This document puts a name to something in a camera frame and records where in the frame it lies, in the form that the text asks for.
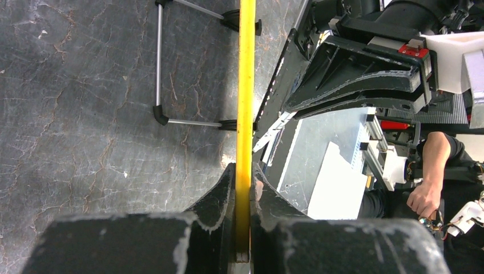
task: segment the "hand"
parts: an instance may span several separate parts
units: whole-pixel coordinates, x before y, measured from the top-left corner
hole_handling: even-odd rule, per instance
[[[439,184],[423,182],[410,194],[407,206],[419,214],[420,218],[429,218],[440,205],[441,190]]]

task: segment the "red component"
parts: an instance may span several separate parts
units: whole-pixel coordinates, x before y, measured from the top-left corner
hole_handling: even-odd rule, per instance
[[[391,122],[391,121],[381,121],[381,128],[383,130],[406,130],[410,127],[409,124],[406,123],[398,123],[398,122]]]
[[[407,45],[403,45],[398,50],[398,52],[423,59],[424,57],[426,57],[429,54],[430,51],[428,49],[417,50],[414,47],[409,47]]]

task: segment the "metal rod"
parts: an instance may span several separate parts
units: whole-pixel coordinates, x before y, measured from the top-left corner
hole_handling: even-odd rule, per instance
[[[213,11],[209,11],[207,9],[204,9],[202,7],[199,7],[199,6],[195,5],[195,4],[192,4],[190,2],[187,2],[185,0],[174,0],[174,1],[175,2],[178,2],[178,3],[182,4],[182,5],[185,5],[187,7],[191,7],[193,9],[199,10],[202,13],[206,13],[208,15],[211,15],[211,16],[215,17],[215,18],[219,18],[220,20],[223,20],[224,19],[224,17],[222,15],[218,14],[218,13],[214,13]]]
[[[207,126],[207,127],[221,127],[221,123],[210,123],[210,122],[196,122],[196,121],[188,121],[188,120],[177,120],[177,119],[170,119],[168,123],[171,124],[190,124],[193,126]]]
[[[163,6],[158,5],[158,44],[156,45],[156,106],[162,103],[162,27]]]

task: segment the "floor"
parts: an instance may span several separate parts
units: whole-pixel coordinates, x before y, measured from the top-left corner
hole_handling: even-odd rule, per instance
[[[300,2],[258,1],[254,111]],[[238,34],[179,3],[163,15],[165,114],[234,119]],[[153,118],[156,23],[148,0],[0,3],[0,273],[56,215],[181,211],[234,161],[234,133]]]

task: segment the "yellow rod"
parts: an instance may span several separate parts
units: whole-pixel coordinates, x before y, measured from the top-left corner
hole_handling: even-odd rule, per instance
[[[236,260],[249,262],[249,191],[252,173],[256,0],[240,0],[237,165],[235,171]]]

